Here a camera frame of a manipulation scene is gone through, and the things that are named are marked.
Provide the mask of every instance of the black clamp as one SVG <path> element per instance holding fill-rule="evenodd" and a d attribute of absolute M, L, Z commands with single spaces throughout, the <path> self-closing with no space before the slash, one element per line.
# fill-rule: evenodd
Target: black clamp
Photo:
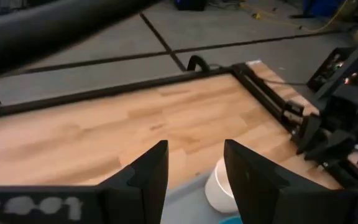
<path fill-rule="evenodd" d="M 190 57 L 189 64 L 187 65 L 186 70 L 195 71 L 197 65 L 201 67 L 201 71 L 203 72 L 209 72 L 211 70 L 206 61 L 198 55 L 193 55 Z"/>

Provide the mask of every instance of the gray floor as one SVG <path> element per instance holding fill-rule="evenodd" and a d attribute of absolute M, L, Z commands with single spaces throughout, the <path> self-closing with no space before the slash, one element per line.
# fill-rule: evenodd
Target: gray floor
<path fill-rule="evenodd" d="M 274 18 L 280 21 L 289 21 L 287 15 L 300 12 L 293 6 L 277 0 L 250 2 L 267 11 L 278 7 Z M 173 50 L 308 34 L 293 27 L 255 20 L 251 18 L 251 14 L 251 11 L 224 10 L 215 7 L 208 7 L 204 12 L 177 11 L 171 1 L 163 1 L 144 12 Z M 309 28 L 322 25 L 321 21 L 315 19 L 292 22 Z M 193 54 L 202 55 L 209 63 L 221 65 L 261 59 L 286 81 L 305 82 L 332 49 L 352 44 L 354 43 L 349 34 L 329 34 L 188 52 L 177 54 L 177 57 L 185 65 Z M 10 105 L 180 73 L 180 69 L 169 54 L 75 67 L 75 63 L 78 62 L 106 58 L 114 60 L 116 57 L 127 55 L 164 51 L 163 45 L 140 16 L 134 16 L 83 43 L 51 55 L 22 70 L 6 74 L 6 77 L 0 78 L 0 99 L 3 104 Z M 66 64 L 71 64 L 75 68 L 21 75 L 28 68 Z M 313 95 L 307 88 L 298 86 L 296 89 L 308 99 L 312 99 Z"/>

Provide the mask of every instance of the cable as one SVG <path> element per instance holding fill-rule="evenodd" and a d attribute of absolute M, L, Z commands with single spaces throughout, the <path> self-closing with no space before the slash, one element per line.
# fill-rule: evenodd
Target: cable
<path fill-rule="evenodd" d="M 272 17 L 275 16 L 274 13 L 267 12 L 267 11 L 265 11 L 265 10 L 259 8 L 259 7 L 251 6 L 250 4 L 247 4 L 247 3 L 243 3 L 243 2 L 242 2 L 242 3 L 240 3 L 239 6 L 240 6 L 241 8 L 248 7 L 248 8 L 250 8 L 250 9 L 253 9 L 253 10 L 257 11 L 258 13 L 262 13 L 262 14 L 265 14 L 265 15 L 268 15 L 268 16 L 272 16 Z"/>
<path fill-rule="evenodd" d="M 323 25 L 322 27 L 320 27 L 318 29 L 309 29 L 307 27 L 304 27 L 304 26 L 301 26 L 301 25 L 298 25 L 298 24 L 295 24 L 295 23 L 291 23 L 291 22 L 283 22 L 283 21 L 278 21 L 278 20 L 264 19 L 264 18 L 262 18 L 260 16 L 260 12 L 257 12 L 256 15 L 259 14 L 258 19 L 265 20 L 267 22 L 286 25 L 286 26 L 297 27 L 298 29 L 303 29 L 303 30 L 305 30 L 307 32 L 319 32 L 319 31 L 322 31 L 322 30 L 326 29 L 327 27 L 329 27 L 334 22 L 334 20 L 337 18 L 337 16 L 340 15 L 342 10 L 344 9 L 344 6 L 347 4 L 347 2 L 348 2 L 348 0 L 345 0 L 342 3 L 341 7 L 337 10 L 335 15 L 333 15 L 332 18 L 325 25 Z"/>

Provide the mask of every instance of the black metal frame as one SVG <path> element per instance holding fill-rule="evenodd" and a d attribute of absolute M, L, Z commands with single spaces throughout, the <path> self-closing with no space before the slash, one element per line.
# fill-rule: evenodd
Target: black metal frame
<path fill-rule="evenodd" d="M 200 72 L 196 72 L 196 66 L 201 67 Z M 289 132 L 293 133 L 296 126 L 289 120 L 283 118 L 283 114 L 288 107 L 288 102 L 278 96 L 262 79 L 260 79 L 254 71 L 245 63 L 238 63 L 230 67 L 221 67 L 218 69 L 210 69 L 208 64 L 198 56 L 190 58 L 188 68 L 189 72 L 174 77 L 159 78 L 148 80 L 145 82 L 130 83 L 121 86 L 113 86 L 99 90 L 85 91 L 71 95 L 63 95 L 45 100 L 31 101 L 16 105 L 3 105 L 0 102 L 0 116 L 7 116 L 15 113 L 38 110 L 51 106 L 64 105 L 83 100 L 92 100 L 106 96 L 114 96 L 130 91 L 152 88 L 156 86 L 169 85 L 173 83 L 187 82 L 201 78 L 208 78 L 217 75 L 231 74 L 251 95 L 261 103 L 266 110 Z M 349 161 L 344 161 L 337 166 L 325 167 L 326 170 L 340 183 L 343 187 L 347 187 L 347 179 L 355 178 L 358 180 L 358 168 Z"/>

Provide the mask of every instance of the floor seam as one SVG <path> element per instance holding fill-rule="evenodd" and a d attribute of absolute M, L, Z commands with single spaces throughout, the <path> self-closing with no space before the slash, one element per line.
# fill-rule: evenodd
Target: floor seam
<path fill-rule="evenodd" d="M 179 69 L 181 71 L 186 71 L 186 67 L 183 65 L 183 63 L 179 60 L 177 55 L 173 52 L 173 50 L 170 48 L 170 46 L 167 44 L 167 42 L 164 40 L 164 38 L 161 36 L 161 34 L 158 32 L 158 30 L 153 26 L 153 24 L 149 21 L 149 19 L 143 14 L 140 13 L 140 17 L 143 19 L 143 21 L 146 23 L 147 27 L 153 32 L 154 36 L 160 41 L 160 43 L 164 46 L 165 50 L 168 52 L 168 54 L 171 56 L 172 60 L 178 65 Z"/>
<path fill-rule="evenodd" d="M 174 58 L 176 58 L 176 60 L 179 60 L 178 57 L 176 56 L 176 54 L 180 54 L 180 53 L 196 52 L 196 51 L 202 51 L 202 50 L 214 50 L 214 49 L 220 49 L 220 48 L 225 48 L 225 47 L 245 46 L 245 45 L 252 45 L 252 44 L 271 43 L 271 42 L 276 42 L 276 41 L 281 41 L 281 40 L 302 39 L 302 38 L 308 38 L 308 37 L 316 37 L 316 36 L 321 36 L 321 35 L 340 34 L 340 33 L 346 33 L 346 31 L 334 30 L 334 31 L 320 32 L 317 34 L 293 35 L 293 36 L 287 36 L 287 37 L 251 40 L 251 41 L 235 42 L 235 43 L 229 43 L 229 44 L 207 45 L 204 47 L 184 48 L 184 49 L 178 49 L 178 50 L 171 50 L 172 52 L 161 51 L 161 52 L 153 52 L 153 53 L 126 55 L 126 56 L 113 57 L 113 58 L 103 58 L 103 59 L 89 60 L 89 61 L 84 61 L 84 62 L 73 62 L 73 63 L 66 63 L 66 64 L 61 64 L 61 65 L 50 65 L 50 66 L 39 67 L 39 68 L 30 68 L 30 69 L 24 70 L 21 73 L 7 74 L 4 77 L 11 77 L 11 76 L 17 76 L 17 75 L 23 75 L 23 74 L 29 74 L 29 73 L 49 72 L 49 71 L 54 71 L 54 70 L 62 70 L 62 69 L 66 69 L 66 68 L 77 68 L 77 67 L 83 67 L 83 66 L 89 66 L 89 65 L 98 65 L 98 64 L 110 63 L 110 62 L 121 62 L 121 61 L 126 61 L 126 60 L 134 60 L 134 59 L 149 58 L 149 57 L 171 55 L 171 54 L 173 54 L 173 56 L 174 56 Z"/>

